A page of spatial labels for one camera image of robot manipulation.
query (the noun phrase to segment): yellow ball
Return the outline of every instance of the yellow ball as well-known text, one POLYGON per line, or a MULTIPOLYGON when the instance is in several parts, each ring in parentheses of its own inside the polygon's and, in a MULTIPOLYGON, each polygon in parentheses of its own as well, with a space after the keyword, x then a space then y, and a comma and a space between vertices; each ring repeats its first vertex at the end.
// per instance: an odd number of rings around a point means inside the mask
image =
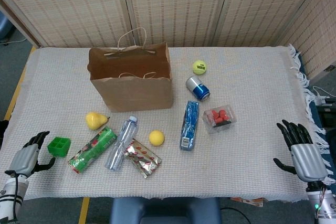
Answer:
POLYGON ((206 71, 206 64, 202 60, 197 60, 193 64, 193 72, 195 74, 204 74, 206 71))
POLYGON ((155 130, 149 134, 149 142, 154 146, 159 146, 164 141, 164 135, 161 131, 155 130))

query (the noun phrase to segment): plastic container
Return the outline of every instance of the plastic container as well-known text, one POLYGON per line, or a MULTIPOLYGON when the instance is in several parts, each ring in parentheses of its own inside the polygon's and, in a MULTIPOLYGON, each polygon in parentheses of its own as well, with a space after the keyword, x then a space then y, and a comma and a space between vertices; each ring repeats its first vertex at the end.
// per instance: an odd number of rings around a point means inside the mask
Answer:
POLYGON ((236 115, 230 105, 206 110, 202 119, 209 134, 226 130, 237 122, 236 115))
POLYGON ((117 135, 104 127, 88 144, 86 144, 72 159, 68 161, 69 166, 76 173, 82 173, 103 151, 105 151, 115 140, 117 135))
POLYGON ((71 140, 65 137, 56 136, 48 144, 48 152, 54 157, 65 157, 68 154, 71 140))
POLYGON ((120 169, 122 161, 124 159, 124 151, 130 145, 132 139, 137 133, 137 120, 138 119, 135 116, 130 116, 130 118, 124 122, 117 141, 114 143, 109 157, 106 161, 106 168, 110 170, 120 169))

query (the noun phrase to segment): brown paper bag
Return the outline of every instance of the brown paper bag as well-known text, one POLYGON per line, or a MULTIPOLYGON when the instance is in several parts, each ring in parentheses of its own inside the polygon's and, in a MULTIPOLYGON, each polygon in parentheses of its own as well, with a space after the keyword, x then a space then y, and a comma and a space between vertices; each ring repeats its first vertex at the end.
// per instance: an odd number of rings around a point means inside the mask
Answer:
POLYGON ((88 70, 113 112, 167 109, 173 104, 167 43, 124 50, 91 48, 88 70))

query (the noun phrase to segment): paper bag handle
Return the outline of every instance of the paper bag handle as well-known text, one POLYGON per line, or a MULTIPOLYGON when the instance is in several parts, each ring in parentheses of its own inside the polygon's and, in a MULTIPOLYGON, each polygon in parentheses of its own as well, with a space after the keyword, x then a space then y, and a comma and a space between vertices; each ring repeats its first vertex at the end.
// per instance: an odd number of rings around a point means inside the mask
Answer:
POLYGON ((143 45, 142 45, 142 49, 144 49, 144 47, 145 47, 145 45, 146 45, 146 40, 147 40, 146 29, 143 28, 143 27, 138 27, 138 28, 135 28, 135 29, 132 29, 132 30, 128 31, 127 33, 125 33, 123 36, 121 36, 121 37, 119 38, 119 40, 118 40, 118 45, 117 45, 117 47, 118 47, 118 51, 120 51, 120 49, 119 49, 119 43, 120 43, 121 38, 124 37, 125 35, 129 34, 130 32, 132 32, 132 31, 134 31, 134 30, 139 30, 139 29, 143 29, 144 32, 145 32, 145 41, 143 42, 143 45))
MULTIPOLYGON (((132 73, 121 73, 119 76, 118 76, 118 78, 120 78, 121 76, 123 76, 124 74, 130 74, 130 75, 132 75, 132 76, 134 76, 134 77, 138 77, 138 76, 135 76, 134 74, 132 74, 132 73)), ((145 73, 144 75, 143 75, 143 79, 152 79, 154 76, 156 75, 156 72, 149 72, 149 73, 145 73), (150 76, 149 78, 146 78, 146 76, 147 76, 147 74, 151 74, 151 73, 153 73, 154 75, 152 75, 152 76, 150 76)))

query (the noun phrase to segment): blue snack bar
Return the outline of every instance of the blue snack bar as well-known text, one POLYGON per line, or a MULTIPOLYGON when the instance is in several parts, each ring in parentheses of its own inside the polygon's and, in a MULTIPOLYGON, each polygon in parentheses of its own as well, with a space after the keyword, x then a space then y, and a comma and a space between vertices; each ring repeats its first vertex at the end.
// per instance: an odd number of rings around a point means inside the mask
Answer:
POLYGON ((191 151, 195 145, 198 102, 188 101, 181 130, 180 149, 191 151))

